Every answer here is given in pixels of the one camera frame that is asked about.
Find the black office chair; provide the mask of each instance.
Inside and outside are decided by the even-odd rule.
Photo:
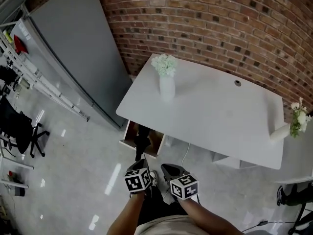
[[[3,138],[0,135],[0,138],[9,144],[9,149],[11,146],[15,146],[20,153],[24,154],[31,143],[30,156],[32,158],[35,157],[33,149],[34,145],[36,145],[40,154],[44,157],[45,153],[41,151],[38,145],[38,138],[44,134],[49,136],[50,133],[43,131],[37,134],[38,128],[41,126],[40,123],[37,123],[34,127],[35,131],[33,131],[34,128],[31,125],[31,119],[24,115],[23,112],[17,113],[9,101],[4,96],[2,97],[0,101],[0,133],[4,132],[5,136]],[[16,144],[11,143],[10,137],[15,138]]]

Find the red object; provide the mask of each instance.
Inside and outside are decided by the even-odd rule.
[[[19,54],[21,51],[28,54],[28,51],[26,49],[25,44],[22,42],[21,39],[19,39],[16,35],[14,35],[14,44],[15,48],[17,50],[17,53]]]

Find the black chair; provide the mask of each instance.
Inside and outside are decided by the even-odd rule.
[[[44,157],[45,153],[41,151],[38,145],[38,138],[44,134],[49,136],[50,133],[43,131],[37,134],[38,128],[42,125],[37,123],[34,127],[35,131],[33,131],[34,128],[31,125],[31,121],[23,112],[17,113],[9,101],[4,96],[2,97],[0,101],[0,133],[4,132],[5,135],[0,135],[0,138],[9,144],[9,149],[11,146],[15,146],[22,154],[24,154],[31,143],[30,156],[32,158],[35,157],[33,149],[34,145],[36,145],[40,154]],[[16,144],[11,143],[10,137],[15,138]]]

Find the white table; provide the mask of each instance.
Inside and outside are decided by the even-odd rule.
[[[240,168],[244,161],[280,168],[283,141],[269,139],[275,128],[284,125],[279,95],[223,71],[178,59],[175,98],[163,102],[158,74],[151,65],[155,56],[128,90],[118,115],[216,152],[216,163]]]

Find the human arm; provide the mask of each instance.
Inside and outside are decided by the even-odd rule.
[[[196,223],[196,225],[210,235],[243,234],[227,220],[208,211],[206,208],[202,207],[191,198],[180,200],[179,203],[188,213],[189,217]]]
[[[121,214],[110,226],[107,235],[134,235],[144,197],[143,191],[132,195]]]

